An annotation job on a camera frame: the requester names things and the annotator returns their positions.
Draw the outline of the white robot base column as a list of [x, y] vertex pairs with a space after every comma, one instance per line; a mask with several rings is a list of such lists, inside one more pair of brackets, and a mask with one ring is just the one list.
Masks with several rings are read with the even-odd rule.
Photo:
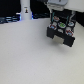
[[30, 9], [30, 0], [20, 0], [21, 2], [21, 19], [30, 20], [32, 18], [32, 12]]

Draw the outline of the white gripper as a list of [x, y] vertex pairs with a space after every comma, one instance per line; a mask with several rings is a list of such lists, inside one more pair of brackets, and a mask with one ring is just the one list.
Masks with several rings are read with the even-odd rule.
[[[63, 11], [64, 9], [71, 10], [70, 0], [48, 0], [47, 7], [49, 10], [53, 10], [51, 13], [51, 24], [54, 22], [55, 11]], [[72, 11], [71, 14], [72, 15], [69, 18], [69, 26], [73, 26], [73, 22], [71, 20], [74, 17], [75, 12]]]

